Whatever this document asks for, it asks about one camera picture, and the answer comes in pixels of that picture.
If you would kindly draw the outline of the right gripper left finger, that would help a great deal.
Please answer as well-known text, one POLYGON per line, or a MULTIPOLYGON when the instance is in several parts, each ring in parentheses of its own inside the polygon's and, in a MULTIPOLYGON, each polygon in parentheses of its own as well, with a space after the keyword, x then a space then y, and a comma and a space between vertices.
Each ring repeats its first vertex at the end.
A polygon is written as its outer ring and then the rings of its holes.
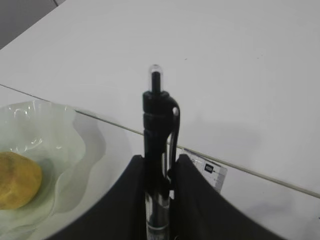
POLYGON ((52 240, 145 240, 145 160, 135 155, 111 189, 52 240))

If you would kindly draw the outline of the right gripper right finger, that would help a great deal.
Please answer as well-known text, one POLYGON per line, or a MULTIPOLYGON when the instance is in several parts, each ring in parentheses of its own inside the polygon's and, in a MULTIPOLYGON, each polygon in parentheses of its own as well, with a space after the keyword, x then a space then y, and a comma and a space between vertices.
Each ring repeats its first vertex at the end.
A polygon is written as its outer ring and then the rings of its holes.
POLYGON ((181 240, 279 240, 229 203, 186 154, 175 165, 176 227, 181 240))

